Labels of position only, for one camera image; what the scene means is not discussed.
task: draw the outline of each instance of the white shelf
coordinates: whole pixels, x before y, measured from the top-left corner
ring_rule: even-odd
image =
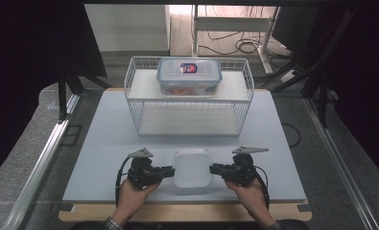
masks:
[[[199,106],[144,106],[140,135],[238,135],[235,109]]]

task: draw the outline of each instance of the human hand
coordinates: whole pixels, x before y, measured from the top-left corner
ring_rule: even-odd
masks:
[[[262,186],[257,179],[254,179],[248,187],[241,187],[228,180],[225,180],[225,184],[228,189],[236,193],[240,203],[262,229],[269,229],[274,225],[274,220],[265,204]]]
[[[129,180],[125,179],[120,185],[120,198],[117,209],[111,217],[118,225],[124,226],[132,216],[144,205],[150,193],[155,191],[160,183],[137,190]]]

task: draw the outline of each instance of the container lid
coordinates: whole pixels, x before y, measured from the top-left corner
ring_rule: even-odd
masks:
[[[210,81],[220,82],[222,71],[215,58],[208,57],[165,57],[159,61],[156,75],[160,83],[164,81]]]

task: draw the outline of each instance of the aluminum rail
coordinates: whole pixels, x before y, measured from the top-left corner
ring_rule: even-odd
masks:
[[[304,102],[365,228],[368,230],[379,229],[379,225],[374,215],[372,214],[371,208],[369,207],[366,198],[361,192],[359,186],[356,184],[353,176],[347,168],[347,165],[343,161],[343,158],[339,153],[336,144],[333,142],[328,129],[323,128],[321,125],[321,122],[316,115],[318,112],[314,103],[311,99],[304,99]]]
[[[55,150],[59,145],[60,137],[63,135],[63,132],[68,126],[69,118],[75,109],[79,98],[80,97],[77,95],[72,95],[70,97],[67,103],[67,110],[69,113],[68,117],[61,124],[55,125],[54,130],[48,139],[48,142],[46,143],[41,155],[39,156],[33,171],[28,177],[28,180],[25,183],[21,194],[13,205],[12,210],[2,229],[18,229],[21,225],[21,222],[24,219],[28,208],[31,205],[31,202],[33,201],[36,190],[38,189],[39,184],[42,181],[46,170],[48,169],[49,163],[54,156]]]

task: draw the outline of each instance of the wrist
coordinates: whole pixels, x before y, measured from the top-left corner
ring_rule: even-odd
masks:
[[[270,229],[275,224],[275,220],[272,218],[267,208],[252,210],[250,211],[250,215],[255,219],[255,221],[257,221],[261,229]]]
[[[116,210],[111,216],[112,220],[119,226],[124,227],[124,225],[129,221],[132,215],[123,212],[122,210]]]

